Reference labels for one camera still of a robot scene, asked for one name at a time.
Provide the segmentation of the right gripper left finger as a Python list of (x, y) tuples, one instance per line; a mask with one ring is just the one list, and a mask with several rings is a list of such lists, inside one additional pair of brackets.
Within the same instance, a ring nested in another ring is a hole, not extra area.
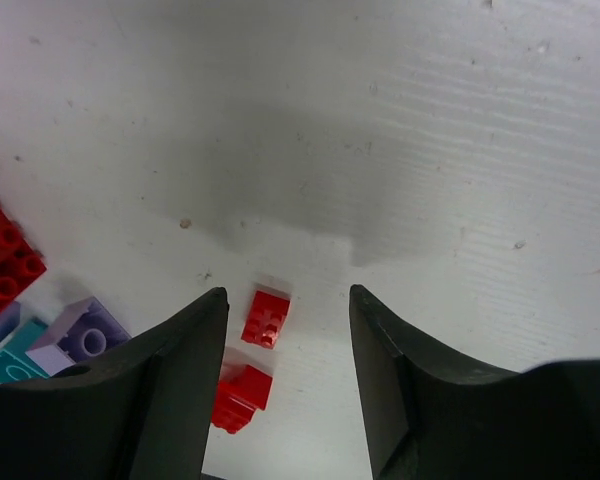
[(0, 385), (0, 479), (199, 479), (229, 305), (216, 287), (48, 379)]

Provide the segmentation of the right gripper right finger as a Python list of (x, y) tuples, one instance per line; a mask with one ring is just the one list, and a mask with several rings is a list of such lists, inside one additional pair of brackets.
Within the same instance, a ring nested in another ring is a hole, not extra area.
[(349, 317), (374, 478), (600, 479), (600, 359), (499, 368), (361, 285)]

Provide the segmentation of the small red lego brick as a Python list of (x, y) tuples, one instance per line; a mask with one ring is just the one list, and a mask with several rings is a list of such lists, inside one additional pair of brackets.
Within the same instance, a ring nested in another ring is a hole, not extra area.
[(211, 424), (229, 434), (248, 425), (257, 411), (264, 411), (273, 377), (251, 365), (241, 366), (218, 382)]

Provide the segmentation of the tiny red lego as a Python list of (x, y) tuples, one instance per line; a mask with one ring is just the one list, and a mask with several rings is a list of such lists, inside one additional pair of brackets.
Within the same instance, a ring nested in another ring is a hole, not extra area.
[(241, 340), (273, 350), (289, 314), (291, 301), (278, 291), (257, 289), (246, 315)]

